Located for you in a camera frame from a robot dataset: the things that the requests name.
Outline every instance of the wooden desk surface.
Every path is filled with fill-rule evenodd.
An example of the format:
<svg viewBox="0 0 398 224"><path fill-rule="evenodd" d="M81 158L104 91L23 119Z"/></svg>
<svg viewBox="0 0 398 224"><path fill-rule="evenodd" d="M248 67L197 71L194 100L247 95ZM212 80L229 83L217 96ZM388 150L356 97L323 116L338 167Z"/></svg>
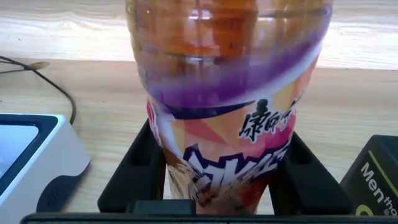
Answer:
<svg viewBox="0 0 398 224"><path fill-rule="evenodd" d="M100 193L147 118L146 93L134 62L48 61L42 73L76 99L74 128L92 158L66 211L94 212ZM9 68L0 65L0 71ZM314 71L298 104L296 132L337 181L373 134L398 135L397 86L397 71ZM70 104L32 72L18 72L0 75L3 112L69 115ZM168 183L165 197L170 198ZM272 213L269 194L264 194L259 213Z"/></svg>
<svg viewBox="0 0 398 224"><path fill-rule="evenodd" d="M397 21L397 0L335 0L318 66L398 69ZM124 0L0 0L6 57L131 61L129 38Z"/></svg>

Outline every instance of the white device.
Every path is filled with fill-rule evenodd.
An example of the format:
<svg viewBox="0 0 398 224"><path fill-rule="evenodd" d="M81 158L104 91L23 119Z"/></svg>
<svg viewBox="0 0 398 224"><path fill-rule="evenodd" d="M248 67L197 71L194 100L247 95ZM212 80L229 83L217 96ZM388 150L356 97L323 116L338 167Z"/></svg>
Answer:
<svg viewBox="0 0 398 224"><path fill-rule="evenodd" d="M89 164L65 116L0 113L0 223L59 212Z"/></svg>

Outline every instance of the black box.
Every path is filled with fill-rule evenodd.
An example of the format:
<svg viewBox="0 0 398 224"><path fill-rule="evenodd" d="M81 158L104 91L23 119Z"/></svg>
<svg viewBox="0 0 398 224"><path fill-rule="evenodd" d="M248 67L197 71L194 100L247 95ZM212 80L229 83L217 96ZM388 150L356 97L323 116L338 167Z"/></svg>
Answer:
<svg viewBox="0 0 398 224"><path fill-rule="evenodd" d="M375 135L359 153L340 185L355 215L397 215L398 137Z"/></svg>

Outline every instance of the black cable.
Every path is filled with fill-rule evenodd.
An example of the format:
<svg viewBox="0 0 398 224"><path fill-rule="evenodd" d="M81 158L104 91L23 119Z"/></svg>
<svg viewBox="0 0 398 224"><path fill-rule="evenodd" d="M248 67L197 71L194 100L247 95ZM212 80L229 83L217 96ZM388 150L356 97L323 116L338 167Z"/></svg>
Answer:
<svg viewBox="0 0 398 224"><path fill-rule="evenodd" d="M35 68L32 68L30 65L25 65L23 63L17 62L15 60L12 60L12 59L9 59L9 58L3 57L3 56L0 56L0 59L4 60L3 62L0 61L0 63L8 63L8 64L12 64L12 65L19 65L19 66L24 68L24 69L19 69L19 70L11 70L11 71L0 72L0 74L11 73L11 72L20 72L20 71L32 71L36 75L38 75L40 78L44 79L47 83L52 85L54 88L56 88L58 91L63 93L68 98L68 100L70 101L70 104L72 105L72 113L70 115L69 123L73 124L73 122L75 121L75 118L76 118L76 103L75 103L75 100L72 98L72 96L69 95L69 93L67 93L65 90L63 90L61 87L59 87L57 84L55 84L53 81L49 80L47 77L42 75Z"/></svg>

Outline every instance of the red logo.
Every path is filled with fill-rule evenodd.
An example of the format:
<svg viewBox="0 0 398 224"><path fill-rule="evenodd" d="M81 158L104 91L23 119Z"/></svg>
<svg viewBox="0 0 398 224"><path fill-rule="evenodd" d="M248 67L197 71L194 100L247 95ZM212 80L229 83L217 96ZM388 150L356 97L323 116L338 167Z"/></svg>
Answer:
<svg viewBox="0 0 398 224"><path fill-rule="evenodd" d="M159 129L156 125L156 113L150 100L147 101L147 112L148 112L150 130L154 134L158 145L162 146L162 142L160 141L160 136L159 136Z"/></svg>

